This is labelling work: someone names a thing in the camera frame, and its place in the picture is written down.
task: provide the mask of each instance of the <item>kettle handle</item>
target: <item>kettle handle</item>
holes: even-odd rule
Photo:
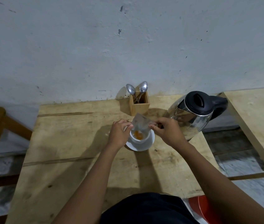
[[[220,116],[226,109],[228,101],[224,97],[210,96],[211,101],[214,105],[214,111],[210,120]]]

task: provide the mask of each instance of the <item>spoon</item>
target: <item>spoon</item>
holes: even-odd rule
[[[143,81],[140,85],[139,85],[139,91],[140,91],[140,94],[138,95],[138,98],[137,98],[137,102],[139,103],[139,100],[141,98],[141,96],[147,91],[147,81]]]
[[[129,94],[131,94],[133,96],[133,101],[136,100],[134,86],[132,86],[131,84],[127,84],[126,88],[127,88],[127,91],[129,92]]]

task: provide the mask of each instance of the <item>electric kettle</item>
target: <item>electric kettle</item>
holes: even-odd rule
[[[192,91],[174,102],[164,117],[178,121],[181,131],[189,141],[198,134],[210,120],[227,109],[226,98],[209,96],[201,91]]]

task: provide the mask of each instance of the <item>forearm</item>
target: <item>forearm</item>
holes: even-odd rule
[[[190,143],[176,149],[225,223],[264,223],[264,208],[211,165]]]
[[[93,224],[99,221],[115,155],[116,151],[112,148],[102,150],[83,182],[56,216],[53,224]]]

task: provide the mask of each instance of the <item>right arm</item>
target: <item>right arm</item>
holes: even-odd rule
[[[162,123],[164,129],[154,125],[150,125],[150,128],[185,159],[224,223],[264,223],[264,208],[233,184],[187,142],[176,120],[161,117],[156,122]]]

